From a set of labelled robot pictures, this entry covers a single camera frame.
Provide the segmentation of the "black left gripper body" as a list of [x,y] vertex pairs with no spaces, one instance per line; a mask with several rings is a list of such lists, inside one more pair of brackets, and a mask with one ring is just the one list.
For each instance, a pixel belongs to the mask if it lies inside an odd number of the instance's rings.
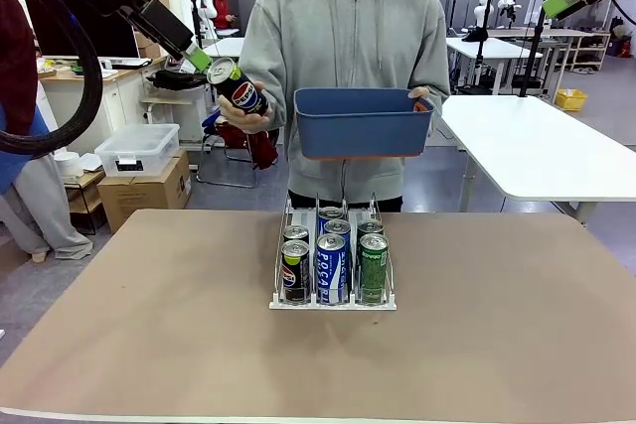
[[192,44],[193,32],[160,0],[134,0],[129,20],[176,60],[182,59]]

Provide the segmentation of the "person's right hand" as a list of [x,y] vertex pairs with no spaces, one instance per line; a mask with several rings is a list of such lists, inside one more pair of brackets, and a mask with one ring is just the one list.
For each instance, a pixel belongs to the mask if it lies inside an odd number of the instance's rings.
[[221,116],[223,116],[228,123],[246,134],[266,131],[274,118],[274,111],[271,106],[267,108],[264,115],[260,115],[258,113],[245,113],[243,110],[235,107],[223,95],[219,96],[218,103]]

